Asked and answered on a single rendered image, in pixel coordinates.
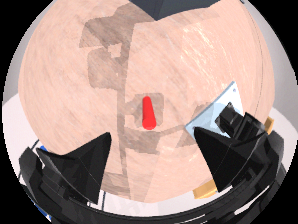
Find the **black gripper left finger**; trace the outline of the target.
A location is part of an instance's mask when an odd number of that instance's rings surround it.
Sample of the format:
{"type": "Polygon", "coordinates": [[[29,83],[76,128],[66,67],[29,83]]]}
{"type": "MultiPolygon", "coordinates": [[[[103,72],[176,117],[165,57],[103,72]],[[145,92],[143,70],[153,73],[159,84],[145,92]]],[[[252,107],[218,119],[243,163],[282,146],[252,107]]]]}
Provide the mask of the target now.
{"type": "Polygon", "coordinates": [[[51,171],[59,173],[88,202],[97,205],[104,177],[102,175],[109,159],[110,144],[112,137],[109,132],[105,132],[65,155],[56,155],[37,147],[36,152],[41,163],[47,165],[51,171]]]}

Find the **red peg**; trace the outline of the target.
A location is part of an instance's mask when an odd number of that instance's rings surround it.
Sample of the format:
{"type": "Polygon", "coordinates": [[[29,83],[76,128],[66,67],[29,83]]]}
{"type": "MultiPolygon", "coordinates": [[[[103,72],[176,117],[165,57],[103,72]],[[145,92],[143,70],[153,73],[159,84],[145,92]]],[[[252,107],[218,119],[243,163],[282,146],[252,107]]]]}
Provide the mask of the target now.
{"type": "Polygon", "coordinates": [[[154,115],[152,97],[144,97],[144,124],[145,129],[154,129],[157,127],[156,115],[154,115]]]}

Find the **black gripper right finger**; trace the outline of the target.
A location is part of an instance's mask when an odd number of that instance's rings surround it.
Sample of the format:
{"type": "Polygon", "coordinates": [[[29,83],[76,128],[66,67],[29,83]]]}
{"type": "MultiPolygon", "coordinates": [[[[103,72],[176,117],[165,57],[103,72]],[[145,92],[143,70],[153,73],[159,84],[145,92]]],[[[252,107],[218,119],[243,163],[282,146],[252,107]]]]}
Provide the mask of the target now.
{"type": "Polygon", "coordinates": [[[266,133],[261,132],[258,136],[251,137],[250,140],[241,141],[208,131],[206,128],[194,127],[193,135],[212,173],[218,193],[229,188],[231,181],[245,167],[251,153],[265,140],[266,133]]]}

